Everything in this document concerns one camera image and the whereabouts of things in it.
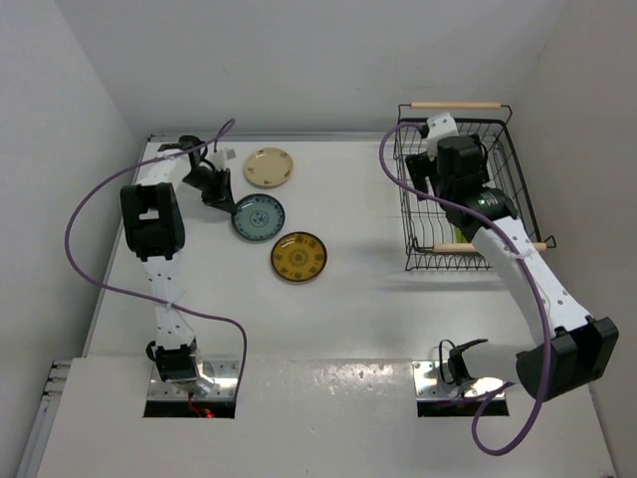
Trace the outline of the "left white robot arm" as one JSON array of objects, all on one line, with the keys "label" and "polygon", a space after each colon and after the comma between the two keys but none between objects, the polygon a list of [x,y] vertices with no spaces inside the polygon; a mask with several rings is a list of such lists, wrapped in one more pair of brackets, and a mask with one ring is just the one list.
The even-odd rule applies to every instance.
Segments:
[{"label": "left white robot arm", "polygon": [[232,148],[213,146],[209,152],[196,136],[184,135],[159,148],[164,159],[142,172],[136,184],[120,190],[119,198],[128,249],[141,261],[155,306],[156,336],[147,347],[159,377],[187,393],[204,397],[215,385],[205,370],[196,336],[181,312],[173,308],[183,291],[178,285],[185,226],[175,188],[185,183],[202,193],[205,204],[233,213],[236,204],[227,162]]}]

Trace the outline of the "yellow patterned plate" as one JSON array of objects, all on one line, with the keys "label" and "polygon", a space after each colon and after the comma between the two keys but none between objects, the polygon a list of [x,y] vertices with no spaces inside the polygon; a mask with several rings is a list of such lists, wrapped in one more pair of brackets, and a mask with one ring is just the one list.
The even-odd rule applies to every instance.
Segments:
[{"label": "yellow patterned plate", "polygon": [[315,234],[295,231],[274,244],[270,264],[276,275],[287,282],[302,284],[315,279],[327,264],[327,249]]}]

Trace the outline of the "blue patterned plate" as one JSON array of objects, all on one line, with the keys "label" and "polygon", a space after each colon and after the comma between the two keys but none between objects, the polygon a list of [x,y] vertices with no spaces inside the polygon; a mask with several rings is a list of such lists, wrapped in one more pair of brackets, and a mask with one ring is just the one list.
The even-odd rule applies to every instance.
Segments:
[{"label": "blue patterned plate", "polygon": [[237,203],[231,224],[234,231],[249,242],[264,242],[277,236],[283,229],[286,212],[281,202],[272,195],[255,193]]}]

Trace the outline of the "beige floral plate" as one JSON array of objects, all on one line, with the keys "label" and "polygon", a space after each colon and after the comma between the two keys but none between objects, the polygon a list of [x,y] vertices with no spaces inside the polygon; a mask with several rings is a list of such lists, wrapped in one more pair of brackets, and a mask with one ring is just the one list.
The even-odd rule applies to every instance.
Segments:
[{"label": "beige floral plate", "polygon": [[294,171],[294,160],[278,147],[264,147],[251,153],[243,166],[245,178],[263,188],[278,187],[287,182]]}]

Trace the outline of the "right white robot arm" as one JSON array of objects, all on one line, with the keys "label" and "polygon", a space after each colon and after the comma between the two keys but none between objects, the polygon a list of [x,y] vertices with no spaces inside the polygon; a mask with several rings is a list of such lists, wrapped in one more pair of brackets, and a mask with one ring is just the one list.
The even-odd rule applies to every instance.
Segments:
[{"label": "right white robot arm", "polygon": [[600,379],[619,331],[594,318],[562,286],[527,234],[514,200],[489,184],[488,150],[475,134],[437,140],[436,150],[408,154],[405,165],[421,199],[433,199],[491,265],[526,320],[535,344],[508,352],[484,339],[454,347],[449,371],[457,383],[483,364],[502,362],[508,381],[533,398],[551,400]]}]

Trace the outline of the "lime green plate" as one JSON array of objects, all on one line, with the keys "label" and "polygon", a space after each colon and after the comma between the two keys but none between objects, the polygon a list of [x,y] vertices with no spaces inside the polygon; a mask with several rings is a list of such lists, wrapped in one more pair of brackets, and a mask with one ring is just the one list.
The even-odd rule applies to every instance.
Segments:
[{"label": "lime green plate", "polygon": [[453,246],[455,254],[477,254],[475,246],[459,228],[455,229],[455,243]]}]

